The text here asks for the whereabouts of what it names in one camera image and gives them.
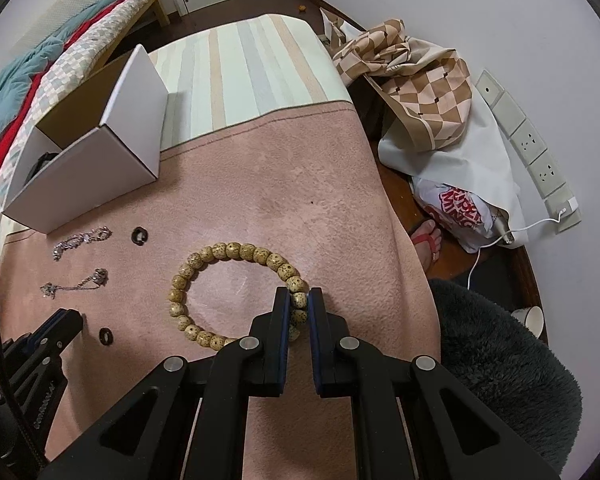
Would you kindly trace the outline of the white power strip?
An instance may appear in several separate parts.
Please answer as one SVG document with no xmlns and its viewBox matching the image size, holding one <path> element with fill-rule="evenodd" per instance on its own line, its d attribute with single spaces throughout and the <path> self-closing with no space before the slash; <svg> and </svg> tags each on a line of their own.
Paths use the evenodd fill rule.
<svg viewBox="0 0 600 480">
<path fill-rule="evenodd" d="M 476 88 L 527 171 L 548 214 L 560 218 L 557 232 L 577 226 L 582 221 L 578 200 L 538 129 L 487 70 L 480 73 Z"/>
</svg>

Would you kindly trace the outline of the white plastic bag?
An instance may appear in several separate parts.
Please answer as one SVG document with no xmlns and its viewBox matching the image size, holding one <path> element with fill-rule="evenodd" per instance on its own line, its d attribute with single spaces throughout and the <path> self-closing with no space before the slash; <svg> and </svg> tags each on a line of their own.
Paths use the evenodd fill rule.
<svg viewBox="0 0 600 480">
<path fill-rule="evenodd" d="M 378 145 L 385 166 L 412 178 L 414 200 L 465 252 L 501 237 L 517 248 L 528 243 L 519 188 L 500 128 L 477 90 L 464 136 L 442 150 L 416 153 L 400 122 L 394 122 Z"/>
</svg>

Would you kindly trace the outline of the white cardboard box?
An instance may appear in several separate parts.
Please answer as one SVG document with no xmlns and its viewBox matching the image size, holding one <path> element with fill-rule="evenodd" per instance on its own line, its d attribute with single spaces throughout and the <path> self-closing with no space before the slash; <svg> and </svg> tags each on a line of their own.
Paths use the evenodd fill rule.
<svg viewBox="0 0 600 480">
<path fill-rule="evenodd" d="M 89 76 L 33 127 L 4 215 L 48 234 L 159 177 L 168 90 L 143 46 Z M 45 152 L 59 155 L 29 183 Z"/>
</svg>

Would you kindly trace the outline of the brown checkered fabric bag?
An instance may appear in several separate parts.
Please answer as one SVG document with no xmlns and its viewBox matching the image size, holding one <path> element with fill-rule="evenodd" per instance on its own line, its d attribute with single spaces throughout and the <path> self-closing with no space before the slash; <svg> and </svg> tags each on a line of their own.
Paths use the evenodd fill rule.
<svg viewBox="0 0 600 480">
<path fill-rule="evenodd" d="M 457 50 L 407 35 L 400 18 L 358 30 L 325 9 L 326 48 L 342 82 L 363 78 L 405 128 L 417 153 L 447 148 L 465 134 L 472 89 Z"/>
</svg>

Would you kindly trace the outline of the black watch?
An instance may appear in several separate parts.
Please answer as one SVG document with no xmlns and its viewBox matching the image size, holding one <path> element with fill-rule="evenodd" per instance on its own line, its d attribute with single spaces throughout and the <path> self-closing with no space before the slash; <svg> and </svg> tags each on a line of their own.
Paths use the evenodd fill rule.
<svg viewBox="0 0 600 480">
<path fill-rule="evenodd" d="M 58 152 L 45 152 L 44 154 L 42 154 L 31 167 L 29 173 L 27 174 L 26 180 L 24 180 L 24 183 L 29 183 L 46 165 L 52 162 L 58 155 Z"/>
</svg>

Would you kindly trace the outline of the checkered bed sheet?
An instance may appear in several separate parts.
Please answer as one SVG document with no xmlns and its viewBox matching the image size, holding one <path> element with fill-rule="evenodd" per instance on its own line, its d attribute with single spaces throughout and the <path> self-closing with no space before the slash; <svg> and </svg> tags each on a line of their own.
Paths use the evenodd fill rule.
<svg viewBox="0 0 600 480">
<path fill-rule="evenodd" d="M 123 37 L 125 26 L 151 5 L 152 0 L 124 0 L 114 10 L 94 23 L 50 66 L 35 92 L 30 110 L 0 169 L 0 224 L 7 202 L 7 192 L 23 145 L 33 126 L 95 69 L 105 52 Z"/>
</svg>

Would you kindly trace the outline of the teal blanket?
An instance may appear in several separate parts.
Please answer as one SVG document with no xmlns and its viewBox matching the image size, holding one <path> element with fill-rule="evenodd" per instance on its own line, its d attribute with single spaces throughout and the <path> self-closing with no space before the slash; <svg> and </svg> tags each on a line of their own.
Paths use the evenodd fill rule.
<svg viewBox="0 0 600 480">
<path fill-rule="evenodd" d="M 70 37 L 86 21 L 118 0 L 58 0 L 34 26 L 45 36 L 6 65 L 0 73 L 0 141 L 16 119 L 33 78 L 43 73 L 65 50 Z"/>
</svg>

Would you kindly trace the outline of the foot in red sandal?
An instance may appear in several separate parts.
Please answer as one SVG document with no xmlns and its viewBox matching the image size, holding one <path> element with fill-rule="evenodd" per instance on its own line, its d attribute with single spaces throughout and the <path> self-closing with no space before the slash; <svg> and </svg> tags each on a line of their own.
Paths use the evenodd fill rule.
<svg viewBox="0 0 600 480">
<path fill-rule="evenodd" d="M 440 257 L 442 231 L 434 220 L 426 220 L 410 235 L 417 257 L 425 272 Z"/>
</svg>

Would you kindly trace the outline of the dark fluffy cushion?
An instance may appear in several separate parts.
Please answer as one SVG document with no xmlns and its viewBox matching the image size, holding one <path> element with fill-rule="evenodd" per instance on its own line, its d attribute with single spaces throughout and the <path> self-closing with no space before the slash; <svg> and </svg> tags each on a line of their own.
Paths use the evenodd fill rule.
<svg viewBox="0 0 600 480">
<path fill-rule="evenodd" d="M 561 472 L 582 418 L 577 379 L 502 307 L 453 282 L 429 286 L 442 365 Z"/>
</svg>

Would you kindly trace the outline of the red blanket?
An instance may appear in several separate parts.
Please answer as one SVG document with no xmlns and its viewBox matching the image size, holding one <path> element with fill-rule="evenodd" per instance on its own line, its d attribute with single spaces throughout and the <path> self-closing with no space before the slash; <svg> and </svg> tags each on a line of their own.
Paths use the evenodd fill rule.
<svg viewBox="0 0 600 480">
<path fill-rule="evenodd" d="M 124 0 L 112 0 L 108 6 L 102 6 L 89 18 L 80 18 L 76 27 L 70 28 L 70 34 L 66 39 L 50 36 L 45 39 L 36 49 L 24 57 L 24 63 L 18 78 L 11 76 L 10 80 L 18 82 L 20 87 L 16 88 L 16 112 L 12 120 L 4 125 L 0 131 L 0 169 L 3 165 L 8 150 L 14 142 L 18 130 L 30 110 L 35 92 L 41 84 L 44 74 L 50 69 L 68 47 L 72 46 L 94 23 L 103 18 Z"/>
</svg>

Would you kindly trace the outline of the white cup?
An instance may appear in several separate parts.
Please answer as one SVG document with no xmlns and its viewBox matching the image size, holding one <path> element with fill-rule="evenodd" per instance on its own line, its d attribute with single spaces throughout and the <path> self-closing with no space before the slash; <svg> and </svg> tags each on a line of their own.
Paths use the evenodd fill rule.
<svg viewBox="0 0 600 480">
<path fill-rule="evenodd" d="M 535 338 L 542 335 L 545 327 L 544 313 L 541 307 L 533 306 L 530 308 L 517 309 L 510 314 L 513 318 L 522 324 Z"/>
</svg>

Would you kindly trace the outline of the pink and striped table cloth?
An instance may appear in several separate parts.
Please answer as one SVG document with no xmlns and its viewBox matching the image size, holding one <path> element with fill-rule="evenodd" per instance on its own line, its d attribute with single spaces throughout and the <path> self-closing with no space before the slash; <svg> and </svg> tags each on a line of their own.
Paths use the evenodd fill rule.
<svg viewBox="0 0 600 480">
<path fill-rule="evenodd" d="M 168 90 L 158 179 L 48 234 L 1 216 L 3 333 L 21 335 L 59 308 L 85 322 L 64 357 L 48 476 L 163 359 L 209 355 L 178 330 L 168 297 L 204 246 L 277 252 L 383 352 L 440 351 L 426 276 L 311 26 L 265 15 L 147 53 Z"/>
</svg>

